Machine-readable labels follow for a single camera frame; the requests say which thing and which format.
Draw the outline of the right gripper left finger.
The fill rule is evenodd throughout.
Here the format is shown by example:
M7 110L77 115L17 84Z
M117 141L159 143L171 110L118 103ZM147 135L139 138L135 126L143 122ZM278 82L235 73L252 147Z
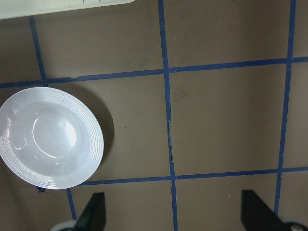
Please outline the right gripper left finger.
M106 225L105 195L94 193L74 225L75 231L103 231Z

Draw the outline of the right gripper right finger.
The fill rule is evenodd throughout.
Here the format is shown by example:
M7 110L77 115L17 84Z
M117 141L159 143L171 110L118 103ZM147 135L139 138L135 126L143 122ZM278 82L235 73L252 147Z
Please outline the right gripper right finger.
M289 226L253 190L242 190L241 222L246 231L288 231Z

